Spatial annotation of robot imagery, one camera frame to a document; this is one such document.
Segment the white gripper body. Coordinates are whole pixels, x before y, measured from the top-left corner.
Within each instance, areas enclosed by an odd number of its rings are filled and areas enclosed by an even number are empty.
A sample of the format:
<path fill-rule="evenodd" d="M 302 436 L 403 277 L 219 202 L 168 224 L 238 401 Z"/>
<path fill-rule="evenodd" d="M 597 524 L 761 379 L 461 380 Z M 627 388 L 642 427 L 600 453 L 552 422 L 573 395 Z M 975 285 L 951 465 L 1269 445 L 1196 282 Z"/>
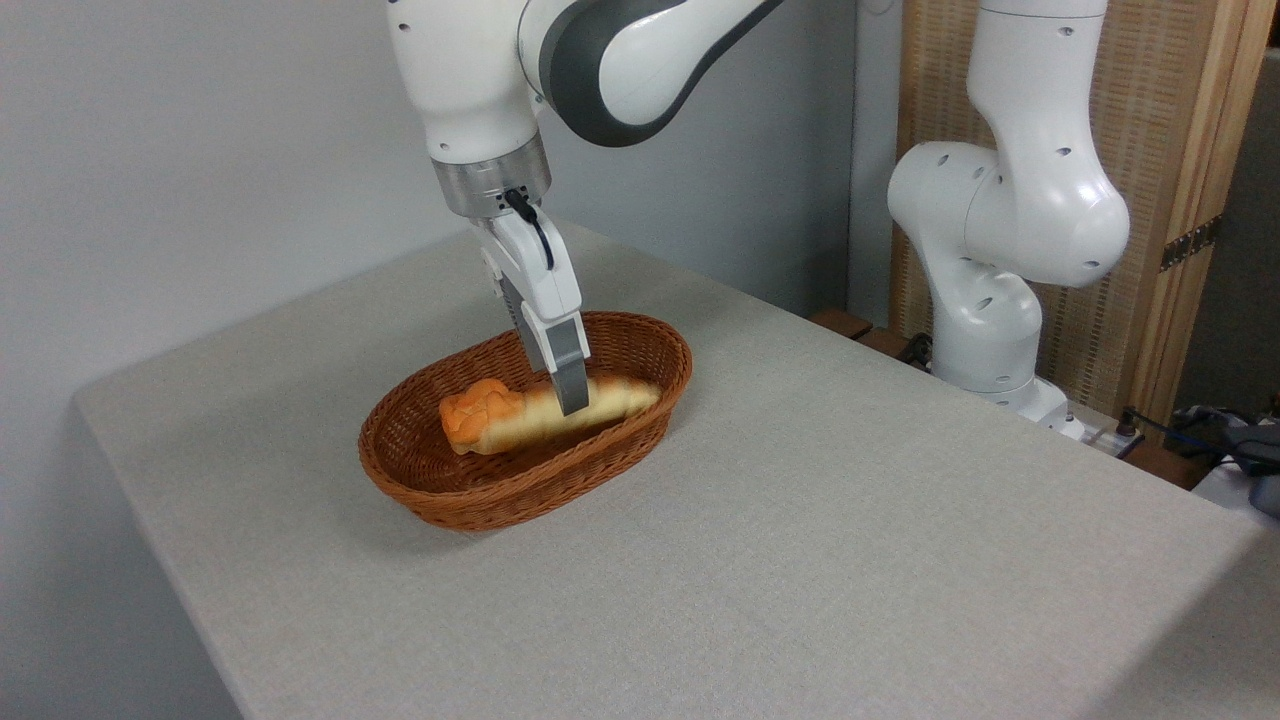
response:
<path fill-rule="evenodd" d="M 522 300 L 544 322 L 577 313 L 581 292 L 564 241 L 554 222 L 532 205 L 532 220 L 517 211 L 497 218 L 472 218 L 480 238 L 499 263 Z"/>

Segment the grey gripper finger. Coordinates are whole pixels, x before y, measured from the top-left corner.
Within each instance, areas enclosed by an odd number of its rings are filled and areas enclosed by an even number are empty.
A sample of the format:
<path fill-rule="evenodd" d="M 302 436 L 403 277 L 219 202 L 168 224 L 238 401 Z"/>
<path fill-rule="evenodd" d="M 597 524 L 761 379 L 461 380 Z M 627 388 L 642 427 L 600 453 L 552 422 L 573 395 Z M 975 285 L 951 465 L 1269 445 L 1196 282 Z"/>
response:
<path fill-rule="evenodd" d="M 527 323 L 522 311 L 522 296 L 518 293 L 516 287 L 511 283 L 506 272 L 500 268 L 499 263 L 492 256 L 492 254 L 483 249 L 483 258 L 486 268 L 492 273 L 492 278 L 495 286 L 495 292 L 502 297 L 507 313 L 517 331 L 517 334 L 524 338 L 527 332 Z"/>
<path fill-rule="evenodd" d="M 581 313 L 544 322 L 529 302 L 521 301 L 518 337 L 530 368 L 549 375 L 562 414 L 582 411 L 590 404 L 586 373 L 590 348 Z"/>

